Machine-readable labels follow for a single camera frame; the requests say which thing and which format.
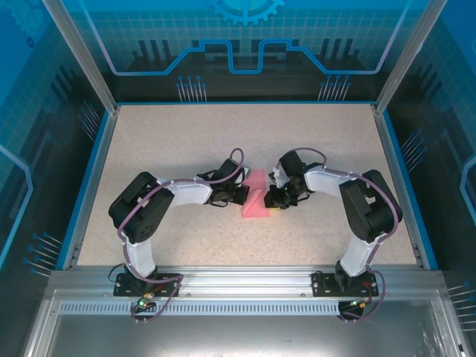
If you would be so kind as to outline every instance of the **blue graphic panel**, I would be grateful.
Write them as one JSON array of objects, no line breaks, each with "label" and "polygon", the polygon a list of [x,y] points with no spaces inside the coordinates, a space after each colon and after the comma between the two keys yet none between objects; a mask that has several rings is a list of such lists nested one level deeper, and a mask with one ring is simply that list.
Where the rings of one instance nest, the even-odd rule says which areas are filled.
[{"label": "blue graphic panel", "polygon": [[0,345],[20,356],[104,108],[41,1],[0,0],[0,32]]},{"label": "blue graphic panel", "polygon": [[438,265],[476,282],[476,3],[449,1],[388,111]]},{"label": "blue graphic panel", "polygon": [[320,100],[327,75],[362,76],[346,100],[375,100],[426,0],[66,6],[119,101],[180,101],[180,75],[213,83],[209,101]]}]

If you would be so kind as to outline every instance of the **metal base plate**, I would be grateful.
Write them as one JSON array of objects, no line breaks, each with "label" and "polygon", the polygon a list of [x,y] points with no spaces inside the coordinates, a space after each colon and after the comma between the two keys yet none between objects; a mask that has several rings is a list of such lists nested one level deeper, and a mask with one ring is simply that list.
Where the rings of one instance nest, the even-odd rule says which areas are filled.
[{"label": "metal base plate", "polygon": [[365,298],[369,295],[369,292],[362,284],[369,283],[370,285],[375,285],[372,288],[372,297],[379,296],[379,287],[376,285],[377,282],[374,274],[365,272],[353,279],[355,280],[352,285],[355,286],[355,288],[343,292],[335,281],[334,273],[323,273],[322,271],[317,271],[314,274],[311,274],[312,295],[315,298]]},{"label": "metal base plate", "polygon": [[[177,274],[174,273],[160,273],[157,275],[156,279],[168,279],[170,277],[176,277]],[[114,287],[114,296],[126,296],[126,297],[137,297],[139,298],[140,296],[143,296],[145,293],[149,292],[154,288],[153,285],[149,285],[152,288],[143,289],[139,286],[136,285],[137,280],[132,280],[131,277],[126,274],[126,273],[121,273],[118,274],[116,277],[116,284]],[[160,288],[158,291],[155,292],[155,296],[157,298],[168,298],[174,289],[174,283],[176,282],[171,282],[171,283],[166,283],[162,288]],[[174,294],[174,296],[179,296],[179,290]]]}]

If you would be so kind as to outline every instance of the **gear icon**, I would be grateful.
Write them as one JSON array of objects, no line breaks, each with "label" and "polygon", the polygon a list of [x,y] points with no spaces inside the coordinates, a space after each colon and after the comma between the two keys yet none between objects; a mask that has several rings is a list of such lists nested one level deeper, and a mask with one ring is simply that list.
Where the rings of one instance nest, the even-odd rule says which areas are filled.
[{"label": "gear icon", "polygon": [[43,9],[40,0],[0,0],[0,9],[9,10],[16,24],[32,36],[43,23]]},{"label": "gear icon", "polygon": [[284,0],[210,0],[210,5],[224,21],[248,26],[250,22],[258,25],[260,20],[268,21],[268,15],[276,15],[277,7],[283,6]]}]

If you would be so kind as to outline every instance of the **pink object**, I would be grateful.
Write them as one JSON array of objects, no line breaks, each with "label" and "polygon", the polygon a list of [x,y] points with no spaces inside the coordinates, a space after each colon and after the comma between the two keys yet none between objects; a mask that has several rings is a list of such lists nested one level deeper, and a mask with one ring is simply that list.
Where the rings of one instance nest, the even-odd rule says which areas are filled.
[{"label": "pink object", "polygon": [[265,170],[252,170],[250,176],[243,182],[250,187],[248,199],[243,205],[243,218],[269,217],[269,210],[265,208],[266,174]]}]

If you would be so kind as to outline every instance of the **beige speckled tabletop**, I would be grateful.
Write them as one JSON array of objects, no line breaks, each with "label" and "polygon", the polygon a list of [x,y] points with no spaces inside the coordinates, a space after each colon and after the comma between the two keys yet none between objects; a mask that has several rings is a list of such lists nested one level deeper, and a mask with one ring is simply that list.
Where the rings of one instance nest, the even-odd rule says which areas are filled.
[{"label": "beige speckled tabletop", "polygon": [[[304,146],[324,151],[331,168],[377,169],[393,189],[367,104],[123,106],[78,264],[123,261],[107,212],[141,171],[190,178],[218,168],[234,147],[242,147],[245,164],[268,173],[285,151]],[[306,163],[320,159],[311,152],[300,156]],[[152,248],[158,265],[334,264],[349,238],[341,200],[314,193],[298,207],[272,211],[265,219],[243,219],[238,205],[172,208],[152,237]],[[415,263],[404,222],[374,262]]]}]

